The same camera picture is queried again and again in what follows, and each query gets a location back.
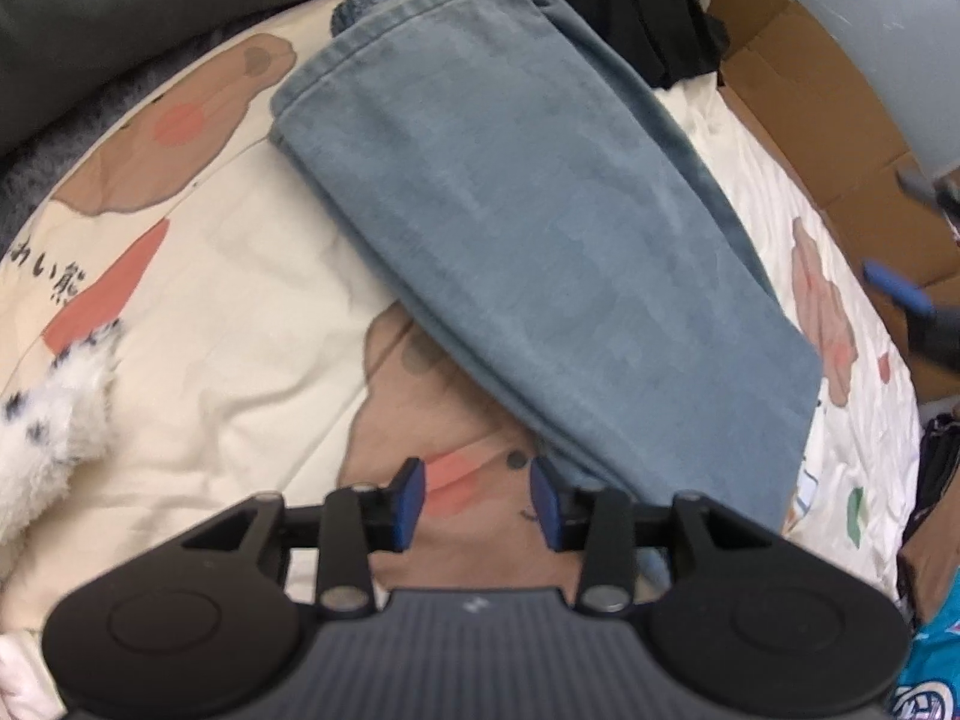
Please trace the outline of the light blue denim pants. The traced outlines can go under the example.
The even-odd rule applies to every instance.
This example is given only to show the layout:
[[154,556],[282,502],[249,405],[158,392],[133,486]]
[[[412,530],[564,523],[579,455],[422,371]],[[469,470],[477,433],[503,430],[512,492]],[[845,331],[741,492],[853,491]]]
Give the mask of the light blue denim pants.
[[732,203],[563,0],[343,0],[270,137],[391,291],[345,483],[425,462],[386,589],[571,587],[530,462],[779,530],[820,362]]

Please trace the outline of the cream cartoon bear bedsheet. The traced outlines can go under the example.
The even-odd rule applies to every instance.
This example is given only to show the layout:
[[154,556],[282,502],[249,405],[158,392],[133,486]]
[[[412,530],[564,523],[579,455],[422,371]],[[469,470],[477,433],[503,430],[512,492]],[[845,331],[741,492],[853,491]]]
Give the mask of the cream cartoon bear bedsheet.
[[[268,143],[278,83],[324,46],[335,0],[249,29],[132,107],[41,203],[2,263],[2,388],[34,387],[117,322],[107,454],[26,530],[5,631],[262,489],[293,505],[427,465],[415,543],[382,585],[573,589],[527,492],[529,431],[371,275]],[[913,507],[910,371],[799,177],[716,75],[659,96],[747,229],[825,377],[784,531],[891,590]]]

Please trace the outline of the folded brown garment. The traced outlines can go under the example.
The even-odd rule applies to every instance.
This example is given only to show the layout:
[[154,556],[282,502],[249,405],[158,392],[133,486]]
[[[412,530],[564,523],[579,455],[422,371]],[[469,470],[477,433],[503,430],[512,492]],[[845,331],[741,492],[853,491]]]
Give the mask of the folded brown garment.
[[941,500],[901,548],[908,595],[919,621],[931,622],[946,603],[958,571],[958,502]]

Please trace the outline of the brown cardboard sheet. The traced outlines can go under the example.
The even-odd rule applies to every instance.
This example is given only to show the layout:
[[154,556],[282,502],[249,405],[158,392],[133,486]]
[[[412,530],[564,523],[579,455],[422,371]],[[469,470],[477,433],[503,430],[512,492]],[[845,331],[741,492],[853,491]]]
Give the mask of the brown cardboard sheet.
[[913,155],[874,90],[796,0],[711,0],[722,78],[799,176],[856,275],[877,262],[939,309],[958,304],[958,244],[896,182]]

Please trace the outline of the white fluffy spotted blanket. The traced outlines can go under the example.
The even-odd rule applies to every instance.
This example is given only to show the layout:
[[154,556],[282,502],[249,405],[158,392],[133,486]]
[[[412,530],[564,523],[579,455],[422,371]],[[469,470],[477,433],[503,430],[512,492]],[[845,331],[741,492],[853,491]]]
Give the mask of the white fluffy spotted blanket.
[[103,460],[114,437],[112,384],[122,324],[113,320],[53,358],[34,387],[2,400],[2,546],[70,491],[78,466]]

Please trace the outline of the teal patterned blanket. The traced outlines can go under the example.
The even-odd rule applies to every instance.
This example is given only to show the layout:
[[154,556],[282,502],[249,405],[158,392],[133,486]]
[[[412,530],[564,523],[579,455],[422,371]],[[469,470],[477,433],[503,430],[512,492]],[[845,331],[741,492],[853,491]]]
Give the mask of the teal patterned blanket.
[[953,720],[960,684],[958,593],[953,592],[911,642],[910,655],[890,704],[893,718]]

